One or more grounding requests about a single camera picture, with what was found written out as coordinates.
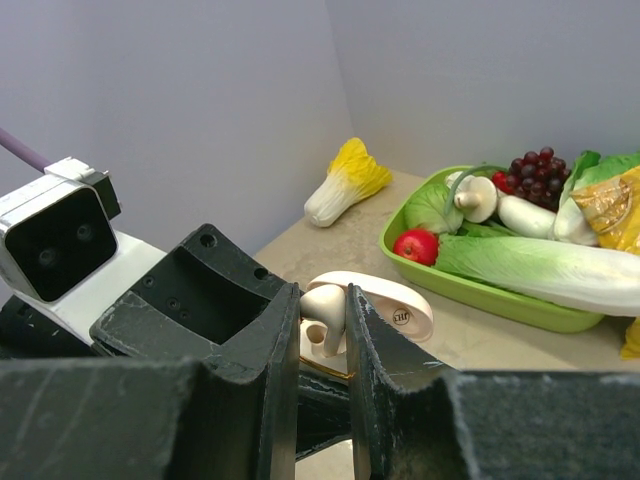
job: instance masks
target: red apple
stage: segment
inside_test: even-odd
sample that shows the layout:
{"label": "red apple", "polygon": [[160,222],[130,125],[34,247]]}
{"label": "red apple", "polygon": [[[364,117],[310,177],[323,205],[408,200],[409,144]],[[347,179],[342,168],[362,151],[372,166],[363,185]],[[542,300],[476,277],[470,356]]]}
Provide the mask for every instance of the red apple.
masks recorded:
{"label": "red apple", "polygon": [[393,253],[413,262],[431,266],[438,257],[438,237],[422,228],[407,230],[393,244]]}

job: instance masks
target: white wall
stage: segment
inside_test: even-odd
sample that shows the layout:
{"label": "white wall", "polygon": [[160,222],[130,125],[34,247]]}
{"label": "white wall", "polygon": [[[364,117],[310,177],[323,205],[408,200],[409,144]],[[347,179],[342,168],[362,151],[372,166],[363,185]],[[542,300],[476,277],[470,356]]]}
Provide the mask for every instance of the white wall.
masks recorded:
{"label": "white wall", "polygon": [[637,0],[327,0],[355,131],[419,175],[640,148]]}
{"label": "white wall", "polygon": [[[0,125],[111,171],[116,227],[161,248],[210,222],[255,252],[302,216],[353,134],[324,2],[2,10]],[[37,176],[3,149],[0,166],[0,194]]]}

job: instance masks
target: tabletop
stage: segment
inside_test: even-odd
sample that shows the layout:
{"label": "tabletop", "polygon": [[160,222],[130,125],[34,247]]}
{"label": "tabletop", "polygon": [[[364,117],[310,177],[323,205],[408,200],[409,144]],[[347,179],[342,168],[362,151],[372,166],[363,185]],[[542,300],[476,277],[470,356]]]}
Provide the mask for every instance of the tabletop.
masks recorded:
{"label": "tabletop", "polygon": [[331,227],[302,218],[255,256],[302,289],[316,276],[349,270],[407,285],[431,304],[434,333],[421,348],[457,369],[639,371],[621,360],[626,318],[605,318],[582,333],[560,334],[463,305],[404,280],[378,247],[385,222],[423,178],[393,172],[393,182],[347,210]]}

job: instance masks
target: red grape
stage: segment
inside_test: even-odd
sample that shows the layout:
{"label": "red grape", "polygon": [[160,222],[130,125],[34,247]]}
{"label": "red grape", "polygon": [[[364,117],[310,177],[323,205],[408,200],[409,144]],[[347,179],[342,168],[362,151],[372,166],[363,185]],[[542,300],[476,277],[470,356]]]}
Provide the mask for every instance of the red grape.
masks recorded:
{"label": "red grape", "polygon": [[540,150],[540,158],[546,161],[551,160],[554,154],[555,152],[551,147],[544,147],[542,150]]}
{"label": "red grape", "polygon": [[555,195],[551,193],[549,190],[547,190],[541,195],[540,201],[543,202],[545,205],[551,205],[554,199],[555,199]]}
{"label": "red grape", "polygon": [[523,188],[525,191],[529,191],[529,190],[531,189],[531,187],[533,186],[533,184],[534,184],[534,183],[535,183],[535,181],[533,180],[533,178],[530,178],[530,177],[529,177],[529,178],[525,178],[525,179],[522,181],[522,184],[521,184],[521,185],[522,185],[522,188]]}
{"label": "red grape", "polygon": [[551,171],[548,168],[539,168],[534,175],[536,180],[541,182],[546,181],[551,176]]}
{"label": "red grape", "polygon": [[520,185],[520,179],[515,175],[509,175],[507,177],[507,186],[510,188],[515,188]]}
{"label": "red grape", "polygon": [[530,151],[524,154],[524,163],[536,163],[538,161],[538,154],[536,152]]}
{"label": "red grape", "polygon": [[561,172],[558,172],[558,178],[563,182],[565,182],[567,178],[569,178],[569,175],[571,175],[571,170],[569,170],[568,168],[565,168]]}
{"label": "red grape", "polygon": [[535,182],[533,185],[531,185],[531,193],[535,195],[541,195],[542,192],[544,192],[544,183]]}
{"label": "red grape", "polygon": [[522,170],[520,170],[520,175],[524,178],[531,177],[534,173],[536,173],[536,166],[531,164],[525,165],[522,167]]}
{"label": "red grape", "polygon": [[559,192],[562,190],[562,186],[562,180],[560,180],[559,178],[552,178],[551,180],[549,180],[547,188],[550,192]]}
{"label": "red grape", "polygon": [[562,160],[561,158],[557,158],[557,157],[553,157],[553,159],[551,160],[551,165],[558,165],[558,170],[562,170],[564,169],[567,164],[565,163],[564,160]]}
{"label": "red grape", "polygon": [[516,158],[511,162],[511,168],[509,169],[512,173],[520,173],[520,169],[524,165],[524,160],[521,158]]}
{"label": "red grape", "polygon": [[552,177],[558,176],[558,173],[562,170],[563,168],[557,163],[551,162],[551,165],[549,165],[549,172],[551,173]]}

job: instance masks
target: green plastic basket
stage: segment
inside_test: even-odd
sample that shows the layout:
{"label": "green plastic basket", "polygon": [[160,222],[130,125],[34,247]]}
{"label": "green plastic basket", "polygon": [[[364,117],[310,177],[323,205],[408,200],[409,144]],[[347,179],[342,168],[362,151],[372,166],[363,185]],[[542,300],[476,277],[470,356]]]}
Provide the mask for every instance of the green plastic basket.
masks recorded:
{"label": "green plastic basket", "polygon": [[[469,167],[458,166],[440,170],[429,177],[420,188],[430,183],[443,183],[447,175],[467,168]],[[400,275],[408,281],[485,312],[552,332],[582,332],[597,325],[604,318],[602,314],[560,307],[526,295],[456,277],[394,254],[395,240],[407,230],[403,215],[405,203],[406,201],[387,221],[380,234],[379,245]]]}

